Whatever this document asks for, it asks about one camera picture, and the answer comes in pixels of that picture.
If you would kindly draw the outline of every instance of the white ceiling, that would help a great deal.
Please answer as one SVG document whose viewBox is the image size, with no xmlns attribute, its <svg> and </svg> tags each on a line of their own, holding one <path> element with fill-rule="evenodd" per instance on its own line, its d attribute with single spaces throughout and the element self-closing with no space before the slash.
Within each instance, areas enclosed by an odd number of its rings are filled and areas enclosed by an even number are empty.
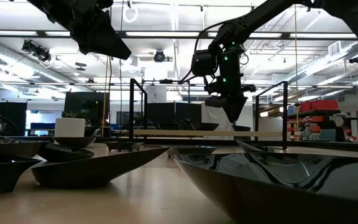
<svg viewBox="0 0 358 224">
<path fill-rule="evenodd" d="M 176 0 L 169 3 L 178 4 L 173 6 L 164 0 L 140 0 L 132 4 L 138 8 L 139 16 L 135 22 L 128 23 L 122 19 L 122 4 L 126 2 L 115 1 L 112 9 L 112 25 L 116 30 L 172 30 L 172 21 L 176 21 L 176 30 L 202 30 L 223 20 L 241 16 L 250 11 L 250 6 L 258 6 L 263 0 Z M 204 11 L 201 12 L 200 6 L 203 4 Z M 295 29 L 295 8 L 289 8 L 279 16 L 271 20 L 258 31 L 280 31 L 280 32 L 351 32 L 345 23 L 333 18 L 326 12 L 319 9 L 312 9 L 307 12 L 305 7 L 297 7 L 297 29 Z M 133 10 L 126 13 L 130 19 L 133 17 Z M 15 2 L 0 0 L 0 29 L 14 30 L 64 30 L 58 24 L 52 24 L 45 16 L 33 5 L 23 0 Z M 31 38 L 36 44 L 50 49 L 51 53 L 57 55 L 64 62 L 64 65 L 57 69 L 50 68 L 68 78 L 84 82 L 85 78 L 102 78 L 106 75 L 107 58 L 103 55 L 90 54 L 84 56 L 78 53 L 78 45 L 71 39 L 43 39 Z M 0 45 L 5 46 L 19 54 L 25 55 L 21 50 L 23 38 L 0 37 Z M 177 62 L 182 77 L 190 68 L 191 56 L 193 54 L 195 40 L 190 39 L 124 39 L 124 42 L 132 50 L 133 55 L 154 53 L 157 49 L 164 50 L 165 55 L 173 57 L 174 41 L 178 42 L 179 51 Z M 211 41 L 201 40 L 199 49 L 206 49 Z M 313 60 L 319 55 L 328 51 L 328 46 L 335 41 L 298 41 L 298 55 L 296 57 L 295 42 L 288 43 L 288 47 L 281 51 L 272 60 L 279 46 L 287 44 L 287 41 L 269 40 L 248 40 L 244 43 L 250 62 L 244 67 L 245 79 L 273 81 L 273 74 L 288 74 L 295 69 L 296 59 L 298 65 Z M 147 62 L 141 62 L 141 67 L 151 66 L 149 58 L 141 58 Z M 86 71 L 80 72 L 78 77 L 75 62 L 86 63 Z M 119 77 L 119 61 L 112 63 L 115 77 Z M 167 62 L 165 67 L 169 73 L 173 73 L 173 62 Z M 123 77 L 131 76 L 130 73 L 123 73 Z"/>
</svg>

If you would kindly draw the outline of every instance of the wooden table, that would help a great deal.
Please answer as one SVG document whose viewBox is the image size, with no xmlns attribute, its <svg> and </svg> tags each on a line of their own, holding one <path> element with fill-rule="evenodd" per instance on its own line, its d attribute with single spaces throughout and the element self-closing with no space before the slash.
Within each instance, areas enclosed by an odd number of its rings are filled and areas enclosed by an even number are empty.
<svg viewBox="0 0 358 224">
<path fill-rule="evenodd" d="M 95 156 L 109 152 L 104 144 L 89 148 Z M 214 153 L 242 153 L 238 147 L 222 147 Z M 290 147 L 288 152 L 356 156 L 358 152 Z M 11 224 L 218 224 L 231 223 L 178 168 L 161 155 L 141 168 L 124 174 L 99 189 L 56 190 L 37 186 L 30 170 L 19 179 L 15 191 L 0 194 L 0 223 Z"/>
</svg>

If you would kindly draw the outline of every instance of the shelf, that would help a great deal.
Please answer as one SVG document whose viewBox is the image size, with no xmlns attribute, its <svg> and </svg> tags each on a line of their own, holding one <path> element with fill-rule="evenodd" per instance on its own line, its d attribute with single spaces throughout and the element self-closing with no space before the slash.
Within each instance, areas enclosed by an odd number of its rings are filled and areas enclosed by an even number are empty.
<svg viewBox="0 0 358 224">
<path fill-rule="evenodd" d="M 305 116 L 319 116 L 319 115 L 334 115 L 340 113 L 340 110 L 314 110 L 299 113 L 299 117 Z M 296 114 L 288 115 L 287 118 L 296 118 Z"/>
</svg>

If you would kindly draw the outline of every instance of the ceiling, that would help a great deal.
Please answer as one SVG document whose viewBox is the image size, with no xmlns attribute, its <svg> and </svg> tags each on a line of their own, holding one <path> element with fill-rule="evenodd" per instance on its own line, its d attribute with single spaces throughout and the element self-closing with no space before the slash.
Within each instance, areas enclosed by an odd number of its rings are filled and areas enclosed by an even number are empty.
<svg viewBox="0 0 358 224">
<path fill-rule="evenodd" d="M 217 22 L 246 14 L 251 10 L 251 6 L 258 6 L 263 2 L 263 0 L 173 0 L 167 3 L 163 0 L 139 0 L 132 1 L 133 8 L 128 9 L 126 1 L 115 1 L 112 7 L 111 23 L 115 30 L 124 31 L 201 31 Z M 134 22 L 128 22 L 135 15 L 134 8 L 137 8 L 139 15 Z M 122 17 L 123 11 L 126 11 L 126 18 Z M 64 30 L 64 28 L 58 24 L 52 24 L 44 13 L 27 1 L 9 2 L 0 0 L 0 30 L 51 31 Z M 319 9 L 312 9 L 308 12 L 307 8 L 303 6 L 287 9 L 257 31 L 351 33 L 351 30 L 343 21 Z M 0 45 L 38 63 L 35 57 L 26 55 L 21 50 L 25 40 L 32 40 L 37 45 L 50 49 L 52 55 L 62 63 L 55 62 L 55 65 L 58 66 L 48 63 L 45 66 L 50 66 L 49 69 L 73 82 L 84 83 L 89 78 L 94 78 L 97 83 L 104 83 L 106 74 L 109 74 L 109 70 L 106 70 L 106 56 L 100 54 L 82 55 L 78 52 L 78 44 L 68 38 L 0 37 Z M 292 40 L 247 40 L 244 47 L 247 49 L 249 63 L 242 67 L 244 83 L 274 84 L 284 80 L 288 78 L 288 74 L 295 71 L 296 63 L 298 63 L 298 69 L 301 69 L 307 63 L 325 54 L 328 47 L 336 41 L 334 39 L 299 40 L 296 42 Z M 164 39 L 158 37 L 154 39 L 124 39 L 124 42 L 131 49 L 133 55 L 139 56 L 140 61 L 137 66 L 128 66 L 125 62 L 120 63 L 115 58 L 112 61 L 112 83 L 128 83 L 130 77 L 140 81 L 142 76 L 148 80 L 153 78 L 156 80 L 163 78 L 177 80 L 182 78 L 190 69 L 195 39 Z M 199 49 L 207 49 L 210 42 L 211 39 L 200 40 Z M 156 50 L 163 50 L 164 54 L 171 58 L 171 61 L 155 63 L 152 60 L 152 55 Z M 177 74 L 174 71 L 174 59 L 177 63 Z M 76 62 L 87 64 L 86 70 L 77 71 Z M 344 70 L 342 62 L 332 63 L 325 73 L 315 74 L 311 78 L 302 80 L 301 84 L 317 85 L 322 80 L 336 76 L 339 69 Z M 193 83 L 203 82 L 198 79 Z M 89 86 L 89 88 L 93 91 L 104 89 L 103 86 Z"/>
</svg>

